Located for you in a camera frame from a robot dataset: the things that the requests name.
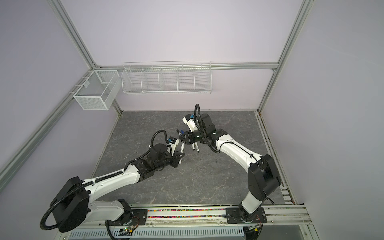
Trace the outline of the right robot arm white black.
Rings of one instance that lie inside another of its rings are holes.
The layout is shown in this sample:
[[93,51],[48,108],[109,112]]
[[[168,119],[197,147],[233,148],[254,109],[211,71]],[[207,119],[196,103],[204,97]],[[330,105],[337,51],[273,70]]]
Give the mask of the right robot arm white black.
[[257,154],[237,141],[226,131],[217,129],[209,115],[201,117],[188,114],[183,118],[188,131],[181,132],[180,139],[186,144],[201,143],[214,153],[226,154],[238,163],[247,173],[248,193],[240,203],[246,214],[254,213],[282,184],[282,178],[272,156]]

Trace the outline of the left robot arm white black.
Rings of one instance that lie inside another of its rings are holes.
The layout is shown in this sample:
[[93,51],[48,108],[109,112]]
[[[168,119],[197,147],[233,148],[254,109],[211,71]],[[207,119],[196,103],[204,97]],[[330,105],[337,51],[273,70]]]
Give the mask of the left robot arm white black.
[[131,160],[121,170],[81,180],[69,179],[44,213],[40,228],[70,232],[85,222],[105,221],[106,224],[130,225],[137,218],[124,199],[99,205],[96,200],[127,185],[139,183],[167,166],[177,168],[184,157],[174,144],[156,144],[142,156]]

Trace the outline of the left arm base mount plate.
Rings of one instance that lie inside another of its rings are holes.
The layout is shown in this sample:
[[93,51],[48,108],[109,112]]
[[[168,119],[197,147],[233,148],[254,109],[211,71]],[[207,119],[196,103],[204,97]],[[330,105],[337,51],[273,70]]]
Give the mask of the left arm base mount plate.
[[109,226],[143,226],[146,224],[148,209],[125,211],[116,220],[108,220]]

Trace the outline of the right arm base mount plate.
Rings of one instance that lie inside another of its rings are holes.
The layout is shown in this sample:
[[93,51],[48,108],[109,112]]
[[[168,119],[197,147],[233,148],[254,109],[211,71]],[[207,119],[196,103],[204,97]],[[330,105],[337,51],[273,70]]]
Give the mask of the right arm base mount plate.
[[226,208],[224,218],[228,224],[264,224],[267,222],[266,213],[262,207],[252,213],[248,213],[241,207]]

